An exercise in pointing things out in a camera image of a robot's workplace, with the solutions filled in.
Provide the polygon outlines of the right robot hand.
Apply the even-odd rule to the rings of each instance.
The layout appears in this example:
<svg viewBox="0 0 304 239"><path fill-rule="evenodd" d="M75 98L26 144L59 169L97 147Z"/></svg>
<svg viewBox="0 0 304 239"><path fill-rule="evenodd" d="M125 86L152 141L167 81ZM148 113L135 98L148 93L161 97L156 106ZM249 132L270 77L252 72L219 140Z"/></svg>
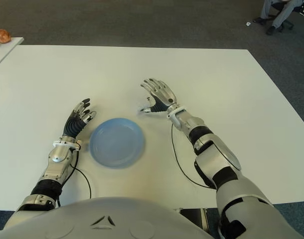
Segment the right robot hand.
<svg viewBox="0 0 304 239"><path fill-rule="evenodd" d="M140 84L153 98L154 104L141 109L144 113L171 112L179 107L171 88L163 81L149 78Z"/></svg>

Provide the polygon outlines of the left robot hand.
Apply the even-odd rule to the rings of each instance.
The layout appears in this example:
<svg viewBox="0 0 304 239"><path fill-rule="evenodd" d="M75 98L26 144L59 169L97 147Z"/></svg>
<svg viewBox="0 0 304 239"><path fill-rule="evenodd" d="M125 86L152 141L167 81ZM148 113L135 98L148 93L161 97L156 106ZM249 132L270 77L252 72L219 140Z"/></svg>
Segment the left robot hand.
<svg viewBox="0 0 304 239"><path fill-rule="evenodd" d="M65 123L62 136L76 138L83 128L96 116L96 111L87 109L90 104L90 98L87 98L75 106Z"/></svg>

